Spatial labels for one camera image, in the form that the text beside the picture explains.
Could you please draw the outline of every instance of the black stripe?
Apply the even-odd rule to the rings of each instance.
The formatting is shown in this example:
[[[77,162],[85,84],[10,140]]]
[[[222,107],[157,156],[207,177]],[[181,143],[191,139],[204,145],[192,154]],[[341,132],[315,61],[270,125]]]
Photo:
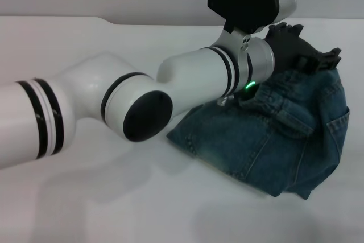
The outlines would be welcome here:
[[[249,53],[247,53],[247,60],[248,60],[248,69],[249,69],[249,74],[248,74],[248,80],[246,81],[246,84],[249,84],[251,81],[251,77],[253,75],[253,65],[251,63],[251,59],[250,59],[250,55]]]
[[[226,67],[226,71],[227,71],[227,87],[226,87],[226,91],[224,92],[224,94],[222,95],[222,97],[223,96],[226,96],[227,93],[229,92],[230,87],[231,87],[231,78],[233,77],[233,74],[231,73],[231,68],[230,68],[229,61],[226,58],[226,56],[221,51],[219,51],[218,49],[213,48],[213,47],[206,47],[206,48],[208,48],[210,50],[213,50],[214,52],[216,52],[217,54],[219,54],[219,56],[221,57],[222,61],[224,61],[224,64],[225,64],[225,67]]]
[[[234,86],[232,88],[232,90],[230,91],[230,93],[228,94],[228,96],[232,95],[235,90],[237,89],[238,87],[238,84],[239,84],[239,81],[240,81],[240,71],[239,71],[239,63],[238,63],[238,60],[236,60],[230,53],[229,53],[229,50],[227,50],[226,48],[224,47],[221,47],[221,46],[214,46],[214,47],[217,47],[217,48],[220,48],[224,51],[224,53],[226,53],[228,55],[228,57],[230,58],[231,62],[233,62],[233,67],[234,67],[234,70],[235,70],[235,83],[234,83]]]
[[[38,96],[36,95],[32,86],[26,81],[18,81],[17,83],[21,85],[25,90],[25,92],[28,94],[29,100],[32,103],[34,109],[35,119],[36,123],[38,124],[38,133],[39,133],[39,151],[37,159],[40,159],[44,157],[44,155],[47,152],[48,131],[47,131],[46,118],[43,113],[42,105],[40,104]]]
[[[55,155],[62,150],[64,142],[64,125],[61,109],[59,107],[57,97],[50,85],[43,79],[34,79],[34,81],[36,81],[41,86],[41,88],[43,88],[45,95],[47,95],[48,101],[51,104],[53,116],[55,118],[56,145],[54,151],[52,152],[52,155]]]
[[[142,73],[142,72],[131,72],[131,73],[125,74],[124,76],[121,76],[120,78],[118,78],[106,91],[104,98],[102,99],[102,102],[101,102],[101,117],[102,117],[102,120],[104,121],[104,123],[106,123],[106,120],[105,120],[106,104],[107,104],[107,101],[110,98],[112,92],[115,90],[115,88],[118,87],[119,84],[124,82],[126,79],[129,79],[129,78],[131,78],[133,76],[137,76],[137,75],[147,76],[145,73]]]

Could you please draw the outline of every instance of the jeans pocket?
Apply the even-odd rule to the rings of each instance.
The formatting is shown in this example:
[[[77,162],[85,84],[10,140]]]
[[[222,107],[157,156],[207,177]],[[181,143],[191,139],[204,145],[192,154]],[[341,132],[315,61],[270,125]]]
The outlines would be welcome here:
[[[310,115],[307,115],[306,119],[298,119],[289,112],[281,110],[275,116],[272,125],[282,135],[292,139],[306,139],[315,130],[315,127],[311,127],[310,124],[315,121]]]
[[[326,124],[332,138],[334,139],[339,158],[341,157],[346,131],[348,130],[349,116],[350,109],[347,108],[345,115]]]

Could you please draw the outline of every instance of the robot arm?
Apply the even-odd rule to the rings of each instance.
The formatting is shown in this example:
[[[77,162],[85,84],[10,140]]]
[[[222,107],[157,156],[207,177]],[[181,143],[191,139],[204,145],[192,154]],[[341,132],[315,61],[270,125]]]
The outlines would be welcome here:
[[[251,34],[281,21],[296,0],[208,0],[226,19],[210,47],[173,56],[156,80],[118,57],[103,54],[50,79],[0,88],[0,168],[54,155],[71,144],[76,121],[95,118],[121,137],[145,141],[176,115],[226,97],[274,73],[333,69],[339,49],[316,51],[299,38],[302,26],[271,26],[265,39]]]

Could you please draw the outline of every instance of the back pocket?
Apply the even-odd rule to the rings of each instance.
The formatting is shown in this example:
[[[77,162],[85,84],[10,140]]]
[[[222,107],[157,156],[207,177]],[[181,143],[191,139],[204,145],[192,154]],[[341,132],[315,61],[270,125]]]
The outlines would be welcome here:
[[[326,124],[332,138],[334,139],[339,158],[344,146],[346,131],[348,130],[350,109],[346,108],[346,114]]]

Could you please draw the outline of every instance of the denim jeans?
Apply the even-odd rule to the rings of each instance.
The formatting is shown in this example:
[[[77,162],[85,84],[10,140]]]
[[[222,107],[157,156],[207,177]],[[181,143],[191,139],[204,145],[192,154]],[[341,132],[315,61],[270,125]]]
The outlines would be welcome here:
[[[191,110],[167,137],[274,197],[287,191],[307,199],[340,162],[349,108],[338,71],[286,71],[242,98]]]

